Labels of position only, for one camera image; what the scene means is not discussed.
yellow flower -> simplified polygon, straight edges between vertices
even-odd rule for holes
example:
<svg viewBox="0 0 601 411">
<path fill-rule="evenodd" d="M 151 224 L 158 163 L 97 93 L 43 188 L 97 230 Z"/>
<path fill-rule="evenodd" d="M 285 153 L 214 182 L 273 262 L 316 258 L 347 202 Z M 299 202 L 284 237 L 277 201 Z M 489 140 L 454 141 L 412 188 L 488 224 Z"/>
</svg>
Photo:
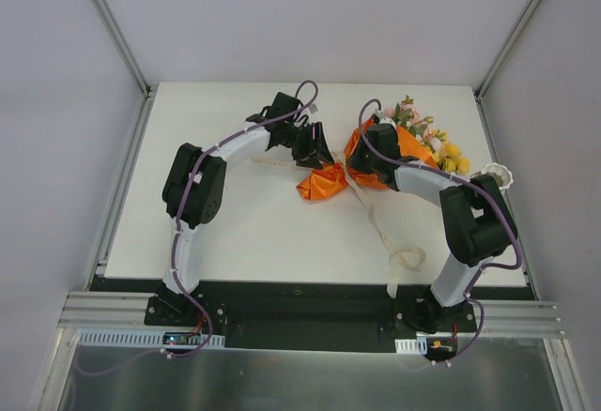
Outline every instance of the yellow flower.
<svg viewBox="0 0 601 411">
<path fill-rule="evenodd" d="M 457 166 L 455 165 L 454 160 L 452 160 L 451 158 L 445 158 L 444 161 L 442 162 L 442 169 L 445 172 L 452 173 L 455 170 L 457 170 Z"/>
<path fill-rule="evenodd" d="M 457 171 L 462 175 L 470 174 L 470 160 L 467 158 L 460 158 L 457 163 Z"/>
<path fill-rule="evenodd" d="M 453 158 L 453 160 L 458 160 L 461 156 L 461 150 L 455 144 L 448 143 L 444 146 L 444 152 L 449 158 Z"/>
</svg>

cable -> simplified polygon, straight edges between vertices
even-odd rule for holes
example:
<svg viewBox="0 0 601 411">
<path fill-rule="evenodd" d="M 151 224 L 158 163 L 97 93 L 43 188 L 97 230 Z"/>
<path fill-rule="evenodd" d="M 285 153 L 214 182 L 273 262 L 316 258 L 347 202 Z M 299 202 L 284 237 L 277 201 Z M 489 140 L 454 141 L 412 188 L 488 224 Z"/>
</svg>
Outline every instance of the cable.
<svg viewBox="0 0 601 411">
<path fill-rule="evenodd" d="M 460 176 L 456 176 L 456 175 L 453 175 L 453 174 L 448 174 L 448 173 L 446 173 L 444 171 L 441 171 L 439 169 L 435 169 L 435 168 L 430 167 L 428 165 L 412 164 L 412 163 L 409 163 L 409 162 L 403 162 L 401 160 L 393 160 L 392 158 L 388 158 L 387 156 L 382 155 L 369 142 L 369 139 L 367 138 L 367 135 L 365 134 L 365 129 L 362 126 L 363 115 L 365 114 L 365 110 L 367 109 L 367 107 L 369 105 L 371 105 L 373 103 L 375 103 L 378 106 L 378 110 L 381 111 L 381 109 L 382 109 L 382 103 L 380 102 L 380 100 L 379 99 L 370 99 L 370 100 L 368 100 L 363 105 L 363 107 L 361 109 L 361 112 L 359 113 L 359 131 L 361 133 L 361 137 L 362 137 L 363 141 L 365 142 L 365 144 L 367 145 L 367 147 L 372 151 L 372 153 L 374 153 L 381 160 L 385 160 L 385 161 L 390 162 L 392 164 L 399 165 L 401 167 L 408 167 L 408 168 L 411 168 L 411 169 L 426 170 L 427 172 L 431 172 L 433 174 L 443 176 L 443 177 L 445 177 L 447 179 L 450 179 L 451 181 L 454 181 L 455 183 L 459 183 L 459 184 L 461 184 L 463 186 L 466 186 L 466 187 L 474 190 L 478 195 L 480 195 L 481 197 L 483 197 L 488 202 L 488 204 L 490 205 L 490 207 L 492 207 L 493 212 L 497 216 L 497 219 L 499 219 L 499 221 L 501 222 L 501 225 L 503 226 L 503 229 L 505 230 L 505 233 L 507 233 L 507 236 L 509 237 L 511 245 L 513 246 L 514 251 L 516 252 L 516 263 L 514 265 L 512 265 L 512 266 L 509 265 L 508 266 L 506 264 L 499 264 L 499 263 L 484 264 L 483 266 L 481 266 L 478 269 L 478 271 L 476 272 L 476 274 L 473 276 L 473 278 L 471 279 L 470 283 L 466 287 L 466 290 L 464 291 L 464 296 L 465 296 L 466 300 L 469 303 L 475 304 L 476 306 L 478 306 L 478 308 L 480 308 L 480 324 L 478 325 L 478 328 L 476 329 L 476 332 L 474 333 L 473 338 L 471 338 L 470 342 L 468 342 L 468 345 L 466 345 L 465 348 L 463 350 L 461 350 L 461 352 L 457 353 L 457 355 L 455 355 L 453 357 L 453 359 L 455 359 L 455 358 L 463 355 L 478 340 L 478 338 L 480 337 L 480 334 L 482 333 L 482 328 L 484 327 L 484 323 L 485 323 L 485 307 L 478 300 L 474 300 L 473 298 L 470 298 L 470 290 L 471 290 L 471 288 L 478 281 L 478 279 L 480 278 L 480 275 L 482 274 L 482 272 L 486 268 L 497 267 L 497 268 L 502 268 L 502 269 L 505 269 L 505 270 L 518 270 L 519 268 L 521 268 L 522 267 L 522 263 L 523 263 L 523 259 L 524 259 L 522 248 L 521 248 L 519 242 L 517 241 L 517 238 L 514 235 L 514 232 L 512 231 L 511 226 L 509 225 L 509 222 L 507 221 L 507 219 L 503 215 L 503 213 L 501 211 L 501 208 L 499 207 L 499 205 L 497 205 L 497 203 L 490 196 L 490 194 L 488 194 L 482 188 L 479 188 L 478 186 L 476 186 L 475 184 L 470 183 L 469 181 L 466 181 L 465 179 L 463 179 Z"/>
<path fill-rule="evenodd" d="M 233 140 L 237 139 L 238 137 L 242 136 L 243 134 L 247 133 L 248 131 L 252 131 L 254 129 L 262 128 L 262 127 L 264 127 L 266 125 L 270 125 L 272 123 L 276 123 L 276 122 L 280 122 L 282 120 L 286 120 L 289 117 L 296 116 L 296 115 L 302 113 L 309 106 L 311 106 L 315 102 L 315 100 L 317 98 L 317 95 L 319 94 L 319 87 L 317 86 L 317 83 L 315 81 L 306 80 L 306 81 L 303 81 L 302 83 L 300 83 L 299 87 L 297 88 L 297 91 L 295 93 L 295 98 L 298 97 L 298 95 L 301 92 L 302 88 L 305 87 L 307 84 L 310 84 L 310 85 L 313 86 L 313 88 L 315 89 L 315 93 L 311 97 L 311 99 L 309 99 L 309 101 L 307 101 L 305 104 L 302 104 L 300 108 L 298 108 L 298 109 L 296 109 L 294 111 L 291 111 L 291 112 L 289 112 L 287 114 L 280 115 L 279 117 L 271 118 L 269 120 L 265 120 L 264 122 L 260 122 L 260 123 L 257 123 L 255 125 L 251 125 L 248 129 L 241 129 L 240 131 L 235 132 L 234 134 L 231 134 L 230 136 L 227 136 L 225 139 L 223 139 L 222 141 L 220 141 L 216 145 L 214 145 L 211 148 L 208 148 L 207 150 L 205 150 L 198 157 L 198 160 L 196 160 L 196 163 L 194 164 L 194 166 L 192 168 L 192 171 L 190 172 L 190 176 L 188 177 L 188 183 L 186 183 L 186 188 L 184 189 L 184 193 L 181 196 L 181 201 L 179 202 L 179 208 L 177 209 L 177 214 L 176 214 L 176 228 L 177 228 L 177 233 L 176 233 L 176 235 L 173 238 L 173 245 L 172 245 L 172 248 L 171 248 L 171 269 L 173 271 L 173 280 L 176 283 L 177 288 L 179 289 L 179 291 L 188 300 L 190 300 L 190 302 L 205 316 L 205 319 L 207 320 L 207 324 L 208 324 L 208 336 L 207 336 L 207 338 L 204 341 L 202 341 L 199 345 L 197 345 L 190 352 L 187 352 L 187 353 L 172 353 L 172 354 L 170 354 L 173 358 L 187 358 L 187 357 L 190 357 L 190 356 L 194 355 L 199 350 L 201 350 L 205 345 L 207 345 L 208 342 L 210 341 L 210 338 L 213 336 L 213 323 L 210 320 L 210 316 L 208 315 L 207 310 L 200 303 L 198 303 L 198 301 L 194 297 L 192 297 L 190 295 L 190 293 L 188 293 L 188 291 L 186 290 L 186 288 L 183 286 L 183 284 L 179 280 L 179 277 L 177 276 L 177 268 L 176 268 L 177 244 L 179 242 L 180 231 L 181 231 L 181 216 L 182 216 L 182 214 L 184 212 L 184 207 L 185 207 L 186 202 L 188 200 L 188 196 L 190 195 L 190 190 L 191 190 L 193 182 L 194 182 L 194 177 L 196 176 L 196 174 L 198 174 L 198 171 L 200 170 L 200 165 L 202 164 L 203 160 L 205 160 L 205 158 L 208 155 L 210 155 L 211 153 L 215 152 L 220 146 L 223 146 L 225 144 L 228 144 L 228 143 L 232 142 Z"/>
</svg>

white wall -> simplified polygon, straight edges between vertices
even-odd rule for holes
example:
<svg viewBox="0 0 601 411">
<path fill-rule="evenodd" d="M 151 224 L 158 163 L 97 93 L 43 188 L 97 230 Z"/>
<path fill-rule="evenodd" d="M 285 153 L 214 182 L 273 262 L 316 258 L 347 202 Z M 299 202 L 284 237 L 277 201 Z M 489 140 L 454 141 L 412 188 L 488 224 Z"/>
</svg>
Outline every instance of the white wall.
<svg viewBox="0 0 601 411">
<path fill-rule="evenodd" d="M 89 0 L 0 0 L 0 408 L 28 409 L 140 98 Z"/>
<path fill-rule="evenodd" d="M 546 0 L 485 113 L 542 298 L 557 300 L 601 409 L 601 0 Z"/>
<path fill-rule="evenodd" d="M 151 83 L 477 86 L 527 0 L 107 0 Z"/>
</svg>

orange cloth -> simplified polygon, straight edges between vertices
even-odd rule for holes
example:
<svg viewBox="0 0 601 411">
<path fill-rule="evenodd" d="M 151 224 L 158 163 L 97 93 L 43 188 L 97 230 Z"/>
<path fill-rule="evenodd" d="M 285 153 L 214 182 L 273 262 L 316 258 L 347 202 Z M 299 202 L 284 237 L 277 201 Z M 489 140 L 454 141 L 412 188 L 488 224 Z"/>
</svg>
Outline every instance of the orange cloth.
<svg viewBox="0 0 601 411">
<path fill-rule="evenodd" d="M 373 124 L 374 120 L 370 118 L 363 123 L 363 130 L 367 130 Z M 398 134 L 398 144 L 401 147 L 401 154 L 403 156 L 414 156 L 429 166 L 438 169 L 438 165 L 432 159 L 430 152 L 406 129 L 396 127 L 396 132 Z M 360 139 L 361 133 L 359 129 L 355 129 L 345 147 L 345 158 L 347 161 L 353 151 L 355 151 Z M 388 189 L 378 181 L 378 176 L 376 174 L 362 174 L 361 172 L 357 172 L 350 168 L 348 169 L 348 174 L 360 186 L 379 190 Z M 324 200 L 346 189 L 347 186 L 348 183 L 345 179 L 343 167 L 339 162 L 336 162 L 334 165 L 324 166 L 323 170 L 312 171 L 309 177 L 297 186 L 297 189 L 305 200 Z"/>
</svg>

white table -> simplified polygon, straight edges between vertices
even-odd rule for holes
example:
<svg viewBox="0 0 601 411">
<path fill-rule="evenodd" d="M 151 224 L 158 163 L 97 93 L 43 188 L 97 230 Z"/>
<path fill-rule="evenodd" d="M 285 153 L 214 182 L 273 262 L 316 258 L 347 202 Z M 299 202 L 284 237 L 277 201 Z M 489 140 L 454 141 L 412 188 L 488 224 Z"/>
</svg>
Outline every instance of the white table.
<svg viewBox="0 0 601 411">
<path fill-rule="evenodd" d="M 146 128 L 115 241 L 108 278 L 159 279 L 167 269 L 171 232 L 162 187 L 179 146 L 210 146 L 240 129 L 244 119 L 296 84 L 162 83 Z M 310 86 L 301 99 L 312 94 Z M 448 131 L 471 160 L 472 170 L 491 162 L 472 91 L 464 86 L 320 84 L 314 120 L 324 123 L 332 151 L 342 152 L 357 115 L 370 98 L 384 107 L 408 94 L 435 128 Z M 265 157 L 289 160 L 274 148 Z M 296 185 L 308 170 L 278 169 L 246 161 L 227 174 L 223 204 L 208 226 L 198 260 L 204 280 L 262 282 L 387 282 L 389 254 L 351 188 L 322 202 L 301 199 Z M 402 283 L 430 283 L 447 258 L 439 209 L 405 193 L 368 193 L 380 227 L 398 246 L 427 253 L 420 272 L 403 272 Z M 515 261 L 510 248 L 501 262 Z M 479 285 L 523 286 L 521 271 L 489 269 Z"/>
</svg>

